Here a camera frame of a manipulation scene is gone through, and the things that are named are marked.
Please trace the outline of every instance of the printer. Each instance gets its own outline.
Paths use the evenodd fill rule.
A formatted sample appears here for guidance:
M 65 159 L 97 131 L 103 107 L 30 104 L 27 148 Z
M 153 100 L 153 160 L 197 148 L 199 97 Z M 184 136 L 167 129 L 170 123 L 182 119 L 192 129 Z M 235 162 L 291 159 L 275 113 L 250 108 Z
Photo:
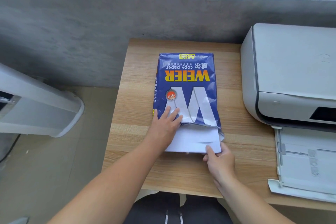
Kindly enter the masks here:
M 258 23 L 241 46 L 243 100 L 275 130 L 275 193 L 336 202 L 336 29 Z

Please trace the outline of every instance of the white appliance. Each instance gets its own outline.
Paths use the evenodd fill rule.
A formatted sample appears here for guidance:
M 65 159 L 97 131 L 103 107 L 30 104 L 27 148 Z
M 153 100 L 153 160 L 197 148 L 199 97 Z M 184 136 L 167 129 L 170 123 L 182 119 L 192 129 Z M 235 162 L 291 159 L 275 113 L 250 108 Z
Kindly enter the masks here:
M 241 75 L 247 110 L 275 129 L 271 191 L 336 202 L 336 29 L 255 24 Z
M 82 100 L 0 64 L 0 132 L 60 137 L 84 111 Z

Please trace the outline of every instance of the printer display screen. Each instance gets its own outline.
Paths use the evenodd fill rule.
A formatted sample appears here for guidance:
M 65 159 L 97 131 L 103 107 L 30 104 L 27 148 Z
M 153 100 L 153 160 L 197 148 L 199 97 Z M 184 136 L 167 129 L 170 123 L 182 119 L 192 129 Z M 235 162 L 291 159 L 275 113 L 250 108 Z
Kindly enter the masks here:
M 317 107 L 310 119 L 336 122 L 336 108 Z

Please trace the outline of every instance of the wooden table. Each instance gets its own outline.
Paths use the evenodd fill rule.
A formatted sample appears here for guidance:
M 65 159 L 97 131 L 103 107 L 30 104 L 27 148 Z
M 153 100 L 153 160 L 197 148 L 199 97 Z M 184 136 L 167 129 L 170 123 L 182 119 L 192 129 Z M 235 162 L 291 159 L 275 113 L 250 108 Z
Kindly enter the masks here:
M 151 124 L 155 73 L 160 52 L 213 52 L 218 112 L 225 142 L 236 156 L 241 182 L 268 203 L 336 210 L 336 204 L 270 192 L 277 179 L 273 129 L 255 120 L 242 98 L 240 44 L 131 39 L 128 45 L 103 170 L 133 150 Z M 200 154 L 165 152 L 150 171 L 143 189 L 221 197 Z

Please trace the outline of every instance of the hand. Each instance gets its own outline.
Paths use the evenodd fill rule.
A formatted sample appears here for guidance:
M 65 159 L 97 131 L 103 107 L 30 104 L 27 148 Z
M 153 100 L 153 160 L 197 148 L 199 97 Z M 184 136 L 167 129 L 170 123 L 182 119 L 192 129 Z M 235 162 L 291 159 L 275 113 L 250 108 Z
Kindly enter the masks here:
M 237 179 L 235 156 L 225 143 L 221 142 L 220 147 L 222 152 L 215 154 L 210 145 L 207 145 L 207 154 L 203 157 L 203 161 L 208 163 L 209 171 L 218 189 L 222 188 L 227 182 Z
M 154 110 L 154 116 L 151 126 L 149 127 L 145 136 L 144 142 L 148 142 L 151 147 L 157 149 L 161 154 L 173 141 L 177 129 L 180 127 L 183 115 L 180 115 L 176 120 L 176 116 L 180 109 L 176 108 L 170 115 L 170 106 L 158 119 L 158 111 Z

